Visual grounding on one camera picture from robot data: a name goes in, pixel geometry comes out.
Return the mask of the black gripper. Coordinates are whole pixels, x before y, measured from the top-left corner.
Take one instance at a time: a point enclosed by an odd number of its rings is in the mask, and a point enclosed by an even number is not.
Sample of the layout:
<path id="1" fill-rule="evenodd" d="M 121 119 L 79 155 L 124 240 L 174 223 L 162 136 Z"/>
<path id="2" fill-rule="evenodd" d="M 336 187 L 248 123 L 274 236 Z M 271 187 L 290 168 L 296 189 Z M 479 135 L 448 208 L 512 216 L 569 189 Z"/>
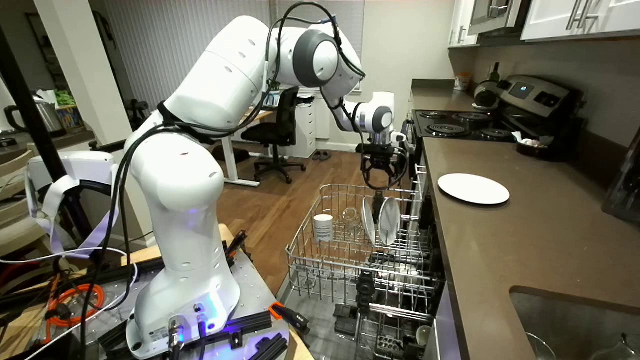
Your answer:
<path id="1" fill-rule="evenodd" d="M 395 176 L 392 189 L 404 189 L 408 182 L 405 168 L 405 146 L 404 145 L 359 145 L 357 155 L 362 157 L 359 171 L 364 175 L 364 185 L 369 190 L 381 187 L 381 176 L 378 171 L 383 171 L 387 176 Z"/>

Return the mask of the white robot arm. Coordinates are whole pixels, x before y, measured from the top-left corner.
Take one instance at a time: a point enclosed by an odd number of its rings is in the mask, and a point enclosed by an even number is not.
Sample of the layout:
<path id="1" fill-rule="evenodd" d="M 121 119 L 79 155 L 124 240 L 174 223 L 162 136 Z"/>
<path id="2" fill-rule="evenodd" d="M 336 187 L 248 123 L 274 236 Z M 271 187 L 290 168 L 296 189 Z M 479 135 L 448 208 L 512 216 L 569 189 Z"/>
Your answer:
<path id="1" fill-rule="evenodd" d="M 138 358 L 221 332 L 241 301 L 217 231 L 223 173 L 202 140 L 231 132 L 270 81 L 316 89 L 340 131 L 367 135 L 381 155 L 395 150 L 394 97 L 347 99 L 364 72 L 337 26 L 270 29 L 252 17 L 233 19 L 125 140 L 129 175 L 146 199 L 163 262 L 135 297 L 125 327 Z"/>

